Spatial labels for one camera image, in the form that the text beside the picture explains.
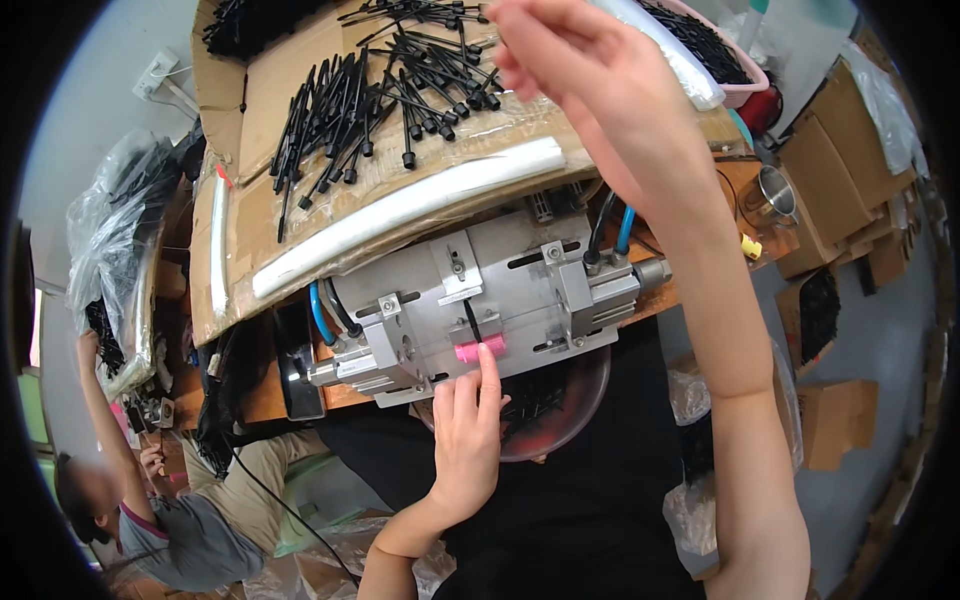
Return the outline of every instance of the pink button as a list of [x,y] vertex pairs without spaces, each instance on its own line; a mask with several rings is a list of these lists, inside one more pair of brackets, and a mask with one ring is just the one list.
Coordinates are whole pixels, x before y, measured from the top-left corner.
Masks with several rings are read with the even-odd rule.
[[[493,356],[499,356],[507,351],[507,343],[504,341],[502,333],[494,333],[484,338],[483,343],[490,347],[490,350],[493,351]],[[477,348],[478,345],[476,342],[469,342],[455,346],[453,349],[456,351],[457,358],[460,359],[460,362],[469,365],[470,363],[476,363],[480,360]]]

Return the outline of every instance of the person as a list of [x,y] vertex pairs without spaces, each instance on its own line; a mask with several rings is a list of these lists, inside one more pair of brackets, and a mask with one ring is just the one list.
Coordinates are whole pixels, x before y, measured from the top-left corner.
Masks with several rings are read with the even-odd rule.
[[[181,591],[211,591],[246,579],[273,556],[283,508],[242,468],[217,480],[189,441],[183,442],[190,493],[177,497],[159,475],[159,445],[145,449],[140,462],[110,407],[96,375],[97,334],[77,341],[80,382],[105,465],[67,454],[57,460],[57,500],[78,538],[116,541],[117,550],[147,575]],[[327,452],[313,431],[288,433],[244,446],[240,460],[274,494],[282,497],[287,467]],[[149,496],[141,464],[156,495]]]
[[506,398],[483,345],[479,372],[437,386],[432,437],[398,411],[319,422],[324,442],[402,509],[373,541],[358,598],[416,598],[412,564],[437,539],[457,568],[436,599],[804,598],[809,540],[769,336],[692,105],[652,39],[582,0],[500,0],[486,15],[504,87],[563,109],[670,261],[712,397],[719,571],[693,582],[662,515],[683,478],[648,319],[621,330],[597,413],[542,466],[498,463]]

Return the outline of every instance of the wooden table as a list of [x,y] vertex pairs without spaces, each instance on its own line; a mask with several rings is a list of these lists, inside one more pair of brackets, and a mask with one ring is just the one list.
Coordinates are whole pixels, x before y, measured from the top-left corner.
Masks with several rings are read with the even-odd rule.
[[[720,186],[727,196],[731,207],[736,198],[741,198],[747,189],[755,185],[756,175],[759,173],[760,163],[749,158],[743,160],[729,160],[720,157],[717,154],[717,170],[727,176],[729,183],[720,174],[717,178],[720,180]],[[770,264],[781,256],[797,249],[797,235],[793,229],[770,228],[757,231],[747,224],[742,218],[737,219],[737,227],[743,233],[753,237],[763,245],[763,255],[759,260],[749,262],[751,271]],[[617,223],[608,223],[605,235],[605,247],[612,246],[616,238]],[[654,248],[657,247],[656,239],[643,224],[634,225],[633,235],[630,240],[630,261],[638,262],[645,258],[654,256],[654,254],[641,246],[636,238],[641,237]],[[620,322],[619,326],[626,326],[656,315],[668,308],[672,308],[680,303],[677,296],[677,288],[673,282],[668,282],[661,287],[642,294],[636,302],[636,312],[629,319]],[[330,356],[329,349],[322,344],[317,347],[318,359],[324,359]],[[200,388],[200,375],[197,370],[192,373],[186,373],[186,377],[181,377],[178,384],[175,385],[175,396],[177,397],[177,417],[181,428],[190,428],[196,426],[196,418],[200,412],[200,406],[203,403],[203,390]],[[372,400],[369,396],[363,396],[357,393],[348,385],[339,385],[330,388],[323,388],[324,401],[328,410],[358,404],[360,402],[369,402]],[[276,361],[271,365],[264,382],[253,391],[253,393],[243,401],[243,413],[247,422],[260,420],[283,419],[286,417],[286,409],[283,404],[283,394],[280,390],[279,371],[276,367]]]

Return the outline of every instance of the pink basket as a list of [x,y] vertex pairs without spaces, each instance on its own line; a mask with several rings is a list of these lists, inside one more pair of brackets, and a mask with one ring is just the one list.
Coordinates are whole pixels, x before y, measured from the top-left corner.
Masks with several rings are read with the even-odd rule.
[[698,12],[694,11],[679,0],[651,1],[663,5],[665,9],[673,11],[676,14],[689,14],[690,16],[700,20],[700,22],[715,31],[725,44],[733,48],[733,51],[736,54],[736,59],[740,63],[740,66],[743,67],[743,70],[747,72],[747,76],[750,77],[750,79],[752,79],[755,83],[749,85],[720,84],[720,89],[724,90],[724,93],[727,94],[727,98],[723,101],[724,107],[740,108],[745,102],[747,102],[747,99],[750,98],[751,94],[756,91],[763,91],[767,87],[770,87],[770,81],[767,79],[766,73],[764,73],[760,67],[756,65],[754,60],[751,59],[746,52],[741,50],[739,46],[733,43],[733,40],[727,37],[727,34],[717,29],[713,23],[710,23],[708,20],[704,19]]

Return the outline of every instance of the tan pants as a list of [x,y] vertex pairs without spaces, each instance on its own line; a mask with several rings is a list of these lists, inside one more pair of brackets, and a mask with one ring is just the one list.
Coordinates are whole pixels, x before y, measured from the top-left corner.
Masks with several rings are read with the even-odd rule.
[[[282,498],[287,467],[301,458],[327,451],[316,432],[299,431],[246,445],[240,450],[240,460],[271,492]],[[183,458],[190,491],[209,500],[230,527],[256,544],[265,555],[273,556],[280,537],[283,507],[239,465],[234,465],[227,479],[220,481],[189,441],[183,442]]]

